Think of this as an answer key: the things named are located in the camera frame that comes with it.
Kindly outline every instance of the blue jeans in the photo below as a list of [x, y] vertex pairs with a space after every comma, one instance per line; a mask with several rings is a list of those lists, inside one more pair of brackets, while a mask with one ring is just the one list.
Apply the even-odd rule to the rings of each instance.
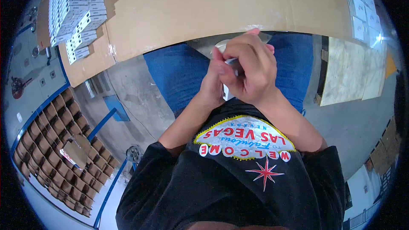
[[[310, 34], [266, 32], [275, 48], [276, 86], [299, 112], [313, 67], [313, 39]], [[187, 106], [200, 89], [209, 59], [185, 43], [144, 54], [149, 72], [166, 103], [176, 111]]]

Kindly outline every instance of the blue bar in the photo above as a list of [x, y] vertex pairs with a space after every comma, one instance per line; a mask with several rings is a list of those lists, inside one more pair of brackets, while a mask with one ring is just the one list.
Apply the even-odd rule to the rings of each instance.
[[115, 114], [117, 111], [116, 108], [113, 108], [100, 122], [99, 124], [95, 127], [93, 131], [88, 135], [87, 139], [88, 141], [91, 141], [93, 137], [95, 137], [96, 133], [102, 128], [102, 126], [105, 125], [105, 123]]
[[109, 190], [108, 190], [108, 193], [106, 193], [105, 199], [104, 199], [104, 201], [102, 202], [102, 205], [101, 205], [101, 207], [100, 207], [100, 209], [99, 209], [98, 215], [97, 215], [97, 217], [96, 217], [96, 219], [95, 219], [94, 229], [98, 229], [98, 228], [97, 228], [97, 225], [98, 225], [98, 223], [99, 223], [99, 221], [100, 221], [100, 219], [101, 219], [102, 211], [104, 210], [105, 204], [106, 204], [106, 202], [108, 201], [108, 198], [109, 198], [109, 196], [111, 195], [111, 192], [112, 192], [112, 190], [114, 189], [114, 186], [115, 186], [116, 182], [118, 181], [118, 178], [120, 177], [122, 171], [124, 170], [126, 163], [127, 163], [127, 160], [125, 159], [125, 161], [122, 163], [122, 166], [120, 167], [120, 170], [118, 171], [117, 175], [115, 176], [115, 179], [114, 179], [114, 181], [112, 182], [111, 187], [110, 187]]

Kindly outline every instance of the metal railing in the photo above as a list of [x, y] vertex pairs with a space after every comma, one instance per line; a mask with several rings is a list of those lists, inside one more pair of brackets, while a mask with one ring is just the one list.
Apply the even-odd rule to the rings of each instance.
[[375, 212], [378, 210], [380, 204], [381, 200], [375, 202], [369, 209], [364, 210], [364, 212], [362, 212], [358, 216], [351, 218], [349, 221], [350, 229], [358, 227], [363, 223], [367, 222], [368, 220], [370, 220], [372, 216], [375, 214]]

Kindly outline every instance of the cardboard table surface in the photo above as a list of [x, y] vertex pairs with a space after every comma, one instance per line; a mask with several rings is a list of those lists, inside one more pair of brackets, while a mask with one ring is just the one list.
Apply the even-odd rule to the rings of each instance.
[[191, 39], [261, 30], [320, 34], [354, 42], [346, 0], [104, 0], [107, 21], [93, 53], [69, 65], [73, 87], [116, 62]]

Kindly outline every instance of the gray floor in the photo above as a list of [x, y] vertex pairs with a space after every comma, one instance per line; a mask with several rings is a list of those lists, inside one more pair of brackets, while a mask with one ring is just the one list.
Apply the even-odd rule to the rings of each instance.
[[[218, 41], [230, 39], [237, 34], [225, 34], [189, 41], [188, 44], [207, 57]], [[321, 37], [313, 36], [314, 66], [304, 101], [306, 118], [320, 131], [329, 145], [338, 148], [345, 180], [351, 177], [366, 161], [393, 115], [395, 77], [385, 81], [382, 96], [365, 101], [351, 101], [319, 107], [314, 104], [321, 67]], [[79, 86], [76, 98], [91, 125], [96, 125], [107, 113], [104, 96], [117, 94], [123, 104], [129, 122], [110, 119], [98, 136], [120, 160], [125, 151], [134, 144], [143, 149], [157, 140], [173, 122], [174, 116], [161, 97], [152, 80], [142, 56], [116, 64], [97, 76], [101, 83], [100, 93], [89, 99]]]

